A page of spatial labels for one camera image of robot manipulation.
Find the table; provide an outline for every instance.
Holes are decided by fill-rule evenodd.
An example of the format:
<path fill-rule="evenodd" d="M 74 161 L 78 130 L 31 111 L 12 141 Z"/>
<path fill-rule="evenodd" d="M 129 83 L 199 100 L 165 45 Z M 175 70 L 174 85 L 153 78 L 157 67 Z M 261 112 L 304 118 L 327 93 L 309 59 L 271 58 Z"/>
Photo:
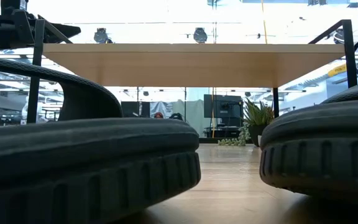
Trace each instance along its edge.
<path fill-rule="evenodd" d="M 207 138 L 212 137 L 212 132 L 215 130 L 214 138 L 238 138 L 240 135 L 241 127 L 235 126 L 218 126 L 215 128 L 206 127 L 205 133 Z"/>
<path fill-rule="evenodd" d="M 345 55 L 342 44 L 44 44 L 103 86 L 277 88 Z"/>

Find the wooden floor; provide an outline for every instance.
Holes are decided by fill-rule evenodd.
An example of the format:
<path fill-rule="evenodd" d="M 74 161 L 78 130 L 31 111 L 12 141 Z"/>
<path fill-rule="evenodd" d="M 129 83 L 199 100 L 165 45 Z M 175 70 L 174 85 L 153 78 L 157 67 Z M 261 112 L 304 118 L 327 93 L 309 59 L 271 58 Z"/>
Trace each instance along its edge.
<path fill-rule="evenodd" d="M 118 223 L 358 223 L 358 207 L 276 189 L 259 177 L 260 149 L 202 144 L 201 182 Z"/>

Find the yellow pole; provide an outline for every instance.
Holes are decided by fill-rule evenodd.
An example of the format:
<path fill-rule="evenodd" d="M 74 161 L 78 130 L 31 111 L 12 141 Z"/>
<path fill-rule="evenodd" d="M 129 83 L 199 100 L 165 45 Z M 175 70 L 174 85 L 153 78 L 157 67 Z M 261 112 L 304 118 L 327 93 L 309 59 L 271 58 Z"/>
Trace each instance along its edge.
<path fill-rule="evenodd" d="M 261 0 L 261 3 L 262 3 L 262 15 L 263 15 L 263 17 L 264 17 L 265 44 L 267 44 L 267 33 L 266 33 L 266 21 L 265 21 L 264 0 Z"/>
<path fill-rule="evenodd" d="M 214 87 L 212 87 L 212 138 L 215 138 Z"/>

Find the black metal frame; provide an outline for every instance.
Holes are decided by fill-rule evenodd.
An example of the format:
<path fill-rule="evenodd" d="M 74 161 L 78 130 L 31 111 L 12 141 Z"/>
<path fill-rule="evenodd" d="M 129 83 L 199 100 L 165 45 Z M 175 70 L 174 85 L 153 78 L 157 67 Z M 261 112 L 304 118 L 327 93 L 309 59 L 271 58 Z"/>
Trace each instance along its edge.
<path fill-rule="evenodd" d="M 350 19 L 344 19 L 337 22 L 335 25 L 331 26 L 329 29 L 324 31 L 322 34 L 313 39 L 309 44 L 316 44 L 323 38 L 330 35 L 336 29 L 342 27 L 344 31 L 344 47 L 345 47 L 345 57 L 346 57 L 346 68 L 347 68 L 347 85 L 352 87 L 357 85 L 357 74 L 356 74 L 356 58 L 354 53 L 354 41 L 353 41 L 353 30 L 352 30 L 352 21 Z M 43 45 L 44 45 L 44 30 L 48 29 L 53 32 L 57 37 L 62 41 L 65 41 L 67 44 L 72 44 L 58 29 L 56 29 L 51 23 L 40 17 L 35 23 L 35 40 L 34 40 L 34 56 L 33 64 L 41 66 Z M 38 104 L 38 94 L 39 94 L 39 78 L 31 78 L 30 83 L 30 93 L 29 93 L 29 107 L 27 113 L 27 122 L 35 123 L 37 116 L 37 104 Z M 273 88 L 273 110 L 274 117 L 279 116 L 279 106 L 278 106 L 278 88 Z"/>
<path fill-rule="evenodd" d="M 353 41 L 353 28 L 352 21 L 350 19 L 343 19 L 335 25 L 328 28 L 322 34 L 314 38 L 309 44 L 317 44 L 320 40 L 333 33 L 336 29 L 342 27 L 344 33 L 344 47 L 346 57 L 346 72 L 347 72 L 347 87 L 357 85 L 357 74 L 356 74 L 356 57 L 354 53 L 354 41 Z M 273 88 L 273 107 L 274 117 L 278 117 L 278 90 Z"/>
<path fill-rule="evenodd" d="M 68 38 L 62 34 L 56 27 L 46 21 L 44 18 L 39 17 L 35 22 L 35 40 L 34 40 L 34 52 L 32 64 L 41 66 L 42 54 L 44 52 L 44 33 L 45 29 L 55 34 L 60 40 L 66 42 L 66 44 L 72 44 Z M 30 81 L 29 92 L 29 106 L 27 107 L 27 123 L 35 123 L 37 120 L 37 107 L 39 96 L 40 79 L 32 77 Z"/>

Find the plant pot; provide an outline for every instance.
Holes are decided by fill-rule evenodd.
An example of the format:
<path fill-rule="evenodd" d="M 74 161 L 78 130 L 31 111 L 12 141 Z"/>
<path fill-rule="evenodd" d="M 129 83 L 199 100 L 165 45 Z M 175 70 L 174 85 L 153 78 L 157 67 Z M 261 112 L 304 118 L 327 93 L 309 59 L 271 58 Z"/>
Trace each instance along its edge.
<path fill-rule="evenodd" d="M 255 126 L 249 126 L 248 127 L 248 131 L 249 131 L 249 135 L 251 137 L 251 140 L 254 143 L 254 145 L 256 145 L 257 147 L 259 147 L 258 136 L 262 135 L 262 132 L 264 131 L 266 126 L 267 125 L 255 125 Z"/>

